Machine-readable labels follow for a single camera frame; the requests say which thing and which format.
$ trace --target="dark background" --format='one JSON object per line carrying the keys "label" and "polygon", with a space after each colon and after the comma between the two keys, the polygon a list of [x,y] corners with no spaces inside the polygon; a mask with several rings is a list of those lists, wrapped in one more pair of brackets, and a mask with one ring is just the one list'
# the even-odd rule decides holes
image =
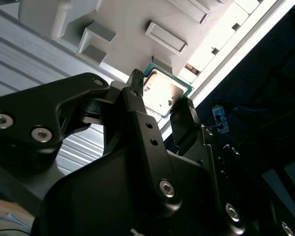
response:
{"label": "dark background", "polygon": [[[295,206],[273,169],[295,183],[295,6],[197,107],[203,125],[215,125],[212,107],[223,105],[230,131],[218,134],[274,189]],[[176,152],[170,136],[165,145]]]}

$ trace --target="silver screw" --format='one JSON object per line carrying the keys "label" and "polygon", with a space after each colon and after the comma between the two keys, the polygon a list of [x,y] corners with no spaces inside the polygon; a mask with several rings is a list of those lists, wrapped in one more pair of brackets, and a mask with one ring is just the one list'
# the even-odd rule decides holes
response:
{"label": "silver screw", "polygon": [[94,83],[96,83],[97,85],[102,86],[104,83],[102,81],[100,81],[99,79],[94,79]]}
{"label": "silver screw", "polygon": [[282,222],[281,225],[282,225],[283,230],[285,231],[285,233],[288,236],[294,236],[293,231],[291,230],[291,228],[286,223]]}
{"label": "silver screw", "polygon": [[41,143],[46,143],[53,137],[52,133],[45,128],[36,128],[31,132],[31,136]]}
{"label": "silver screw", "polygon": [[236,155],[240,155],[239,151],[235,147],[232,147],[232,150]]}
{"label": "silver screw", "polygon": [[134,90],[132,89],[129,89],[129,93],[131,93],[133,96],[138,96],[137,92],[135,92]]}
{"label": "silver screw", "polygon": [[6,114],[0,114],[0,129],[6,129],[13,125],[12,117]]}
{"label": "silver screw", "polygon": [[172,198],[175,195],[175,190],[174,187],[172,186],[171,183],[169,183],[166,180],[162,180],[159,183],[159,187],[162,190],[163,194],[168,197],[168,198]]}
{"label": "silver screw", "polygon": [[213,136],[213,132],[210,129],[206,128],[206,131],[210,136]]}
{"label": "silver screw", "polygon": [[239,214],[238,214],[237,210],[235,209],[235,207],[233,207],[229,203],[226,203],[225,210],[226,210],[226,213],[229,215],[229,217],[233,221],[235,221],[235,222],[239,221]]}

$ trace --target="metal surface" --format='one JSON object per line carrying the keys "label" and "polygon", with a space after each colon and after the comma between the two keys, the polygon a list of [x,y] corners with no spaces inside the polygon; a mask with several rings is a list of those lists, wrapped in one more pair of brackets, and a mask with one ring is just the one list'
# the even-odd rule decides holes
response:
{"label": "metal surface", "polygon": [[[216,6],[212,16],[215,19],[220,18],[228,6],[229,3]],[[178,75],[191,55],[200,46],[211,27],[216,24],[216,21],[212,20],[207,21],[205,26],[202,26],[167,0],[150,0],[149,2],[137,0],[136,4],[127,0],[102,1],[100,10],[83,17],[82,21],[88,17],[117,33],[110,45],[105,45],[97,38],[94,38],[91,44],[94,46],[100,44],[105,49],[107,56],[104,63],[127,75],[130,75],[133,68],[144,71],[152,56],[170,62],[174,75]],[[170,34],[158,29],[155,33],[158,37],[152,34],[154,40],[146,36],[145,31],[150,20],[163,27]],[[77,29],[82,27],[81,24],[71,27],[69,25],[64,40],[77,45],[81,38],[78,37],[76,32]],[[178,53],[179,49],[175,49],[176,44],[173,45],[174,47],[170,46],[172,45],[172,37],[170,36],[187,43],[188,46],[184,47],[181,55],[173,53],[173,51]]]}
{"label": "metal surface", "polygon": [[172,198],[175,195],[175,189],[168,181],[162,180],[159,183],[159,187],[166,197]]}
{"label": "metal surface", "polygon": [[146,36],[155,40],[157,43],[161,44],[162,46],[179,56],[188,47],[187,43],[179,39],[176,35],[168,32],[160,25],[154,23],[153,21],[150,22],[147,28]]}
{"label": "metal surface", "polygon": [[13,125],[13,119],[6,114],[0,114],[0,129],[6,129]]}
{"label": "metal surface", "polygon": [[135,178],[138,166],[128,165],[127,161],[133,159],[128,151],[123,148],[109,153],[67,176],[52,189],[43,205],[45,214],[39,218],[43,229],[41,235],[80,236],[96,232],[99,236],[129,236],[132,235],[131,229],[145,236],[218,235],[212,233],[218,227],[211,220],[214,217],[210,211],[212,198],[203,194],[209,189],[204,171],[198,163],[168,153],[178,183],[181,183],[177,188],[182,191],[185,207],[177,215],[162,219],[154,214],[154,209],[159,208],[159,205],[153,199],[146,198],[143,201],[148,192],[142,187],[144,179]]}
{"label": "metal surface", "polygon": [[89,63],[98,65],[100,65],[104,61],[106,55],[107,53],[93,45],[86,46],[86,48],[84,48],[81,53],[77,54],[77,56],[81,57],[84,60],[87,60]]}
{"label": "metal surface", "polygon": [[274,168],[277,176],[285,186],[286,191],[288,192],[289,196],[291,197],[292,201],[295,204],[295,183],[292,181],[291,177],[287,173],[284,167],[280,167],[276,165]]}
{"label": "metal surface", "polygon": [[133,96],[138,96],[137,92],[135,92],[134,90],[130,89],[129,90],[129,93],[131,93]]}
{"label": "metal surface", "polygon": [[96,83],[97,85],[102,86],[104,83],[102,81],[100,81],[99,79],[94,79],[94,83]]}
{"label": "metal surface", "polygon": [[213,134],[213,132],[212,132],[212,130],[210,130],[210,129],[206,129],[206,132],[209,134],[209,135],[211,135],[211,136],[213,136],[214,134]]}
{"label": "metal surface", "polygon": [[52,133],[45,128],[36,128],[31,132],[31,136],[41,143],[46,143],[53,137]]}
{"label": "metal surface", "polygon": [[225,210],[226,210],[226,213],[229,215],[229,217],[233,221],[235,221],[235,222],[238,222],[239,221],[239,213],[237,212],[237,210],[235,209],[235,207],[233,207],[229,203],[226,203]]}
{"label": "metal surface", "polygon": [[0,192],[30,214],[38,216],[47,192],[63,177],[64,174],[59,171],[56,163],[46,171],[36,174],[11,166],[0,166]]}
{"label": "metal surface", "polygon": [[[133,102],[143,104],[140,96],[134,98]],[[127,125],[123,138],[127,137],[130,143],[130,145],[125,143],[125,145],[129,145],[130,150],[132,150],[131,156],[138,156],[136,161],[132,162],[137,172],[137,179],[133,181],[136,185],[139,184],[141,188],[148,190],[144,197],[140,194],[136,198],[143,198],[141,201],[146,202],[148,205],[158,205],[159,209],[151,209],[153,214],[161,218],[167,218],[178,211],[182,203],[179,190],[171,191],[173,186],[178,185],[177,177],[162,142],[162,136],[155,119],[134,110],[135,107],[135,104],[129,103],[131,112],[128,113],[127,123],[122,125]],[[153,128],[147,127],[146,123],[151,124]],[[160,181],[165,179],[169,186],[165,182],[160,185]],[[167,198],[164,198],[163,190],[168,191],[166,193]]]}
{"label": "metal surface", "polygon": [[141,70],[134,69],[127,81],[127,85],[138,91],[141,96],[143,96],[143,77],[144,75]]}
{"label": "metal surface", "polygon": [[232,147],[232,150],[236,155],[240,155],[239,151],[235,147]]}
{"label": "metal surface", "polygon": [[291,230],[291,228],[286,223],[282,222],[281,225],[282,225],[283,230],[285,231],[285,233],[288,236],[294,236],[293,231]]}
{"label": "metal surface", "polygon": [[[201,124],[193,102],[188,98],[176,102],[171,111],[174,143],[180,147],[179,154],[184,155],[196,141]],[[196,158],[198,156],[193,155],[192,160],[198,161]]]}
{"label": "metal surface", "polygon": [[[122,81],[113,74],[107,76],[100,68],[94,69],[55,44],[0,15],[0,96],[86,71],[100,75],[108,83]],[[67,175],[100,158],[103,148],[103,127],[93,124],[64,140],[56,159],[58,167]]]}
{"label": "metal surface", "polygon": [[202,25],[205,24],[209,16],[210,10],[203,6],[197,0],[169,0],[172,4],[180,10],[189,15],[192,19],[196,20]]}
{"label": "metal surface", "polygon": [[150,110],[165,116],[188,88],[169,76],[153,69],[144,81],[144,104]]}

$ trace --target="black metal bracket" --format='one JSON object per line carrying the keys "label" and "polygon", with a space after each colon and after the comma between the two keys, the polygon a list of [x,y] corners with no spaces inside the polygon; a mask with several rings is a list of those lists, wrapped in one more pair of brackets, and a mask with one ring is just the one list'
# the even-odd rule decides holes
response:
{"label": "black metal bracket", "polygon": [[[282,222],[295,232],[286,207],[201,126],[190,99],[171,114],[180,155],[167,152],[146,114],[143,74],[131,78],[120,90],[86,73],[0,97],[0,190],[37,217],[33,234],[283,235]],[[91,123],[104,126],[105,155],[63,177],[54,162],[63,139]]]}

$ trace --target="black cable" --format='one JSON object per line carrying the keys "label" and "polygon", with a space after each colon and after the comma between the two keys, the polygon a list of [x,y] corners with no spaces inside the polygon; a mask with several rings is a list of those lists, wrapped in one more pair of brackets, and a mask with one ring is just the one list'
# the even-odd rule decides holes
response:
{"label": "black cable", "polygon": [[26,232],[26,231],[23,231],[23,230],[19,230],[19,229],[2,229],[0,231],[18,231],[18,232],[22,232],[22,233],[25,233],[27,235],[29,235],[30,233],[29,232]]}
{"label": "black cable", "polygon": [[224,121],[219,121],[217,124],[214,125],[204,125],[207,128],[220,128],[223,129],[223,122],[228,122],[229,120],[231,120],[232,118],[235,118],[236,116],[234,116],[233,114],[228,115],[227,117],[225,117]]}
{"label": "black cable", "polygon": [[244,109],[244,110],[247,110],[247,111],[250,111],[250,112],[266,112],[266,111],[269,111],[270,109],[269,108],[262,108],[262,109],[254,109],[254,108],[249,108],[249,107],[246,107],[245,105],[241,105],[241,104],[238,104],[238,103],[235,103],[235,102],[232,102],[231,100],[225,98],[225,97],[221,97],[221,96],[208,96],[207,98],[212,98],[212,99],[219,99],[219,100],[224,100],[230,104],[233,104],[235,105],[236,107],[240,108],[240,109]]}
{"label": "black cable", "polygon": [[[263,127],[266,127],[266,126],[268,126],[268,125],[270,125],[270,124],[272,124],[272,123],[274,123],[274,122],[276,122],[277,120],[279,120],[279,119],[281,119],[281,118],[283,118],[283,117],[285,117],[285,116],[288,116],[289,114],[292,114],[293,112],[295,112],[295,110],[289,111],[288,113],[283,114],[282,116],[279,116],[279,117],[277,117],[277,118],[271,120],[270,122],[265,123],[265,124],[259,126],[259,127],[258,127],[258,130],[261,129],[261,128],[263,128]],[[277,140],[285,139],[285,138],[288,138],[288,137],[290,137],[290,136],[292,136],[292,135],[288,135],[288,136],[286,136],[286,137],[274,138],[274,139],[277,139]],[[240,144],[237,145],[237,148],[238,148],[240,145],[244,144],[245,141],[246,141],[248,138],[249,138],[249,135],[247,135],[246,138],[244,138],[244,139],[240,142]]]}
{"label": "black cable", "polygon": [[286,136],[284,136],[284,137],[273,138],[273,139],[275,139],[275,140],[282,140],[282,139],[287,139],[287,138],[289,138],[289,137],[291,137],[291,136],[294,136],[294,135],[295,135],[295,133],[293,133],[293,134],[289,134],[289,135],[286,135]]}

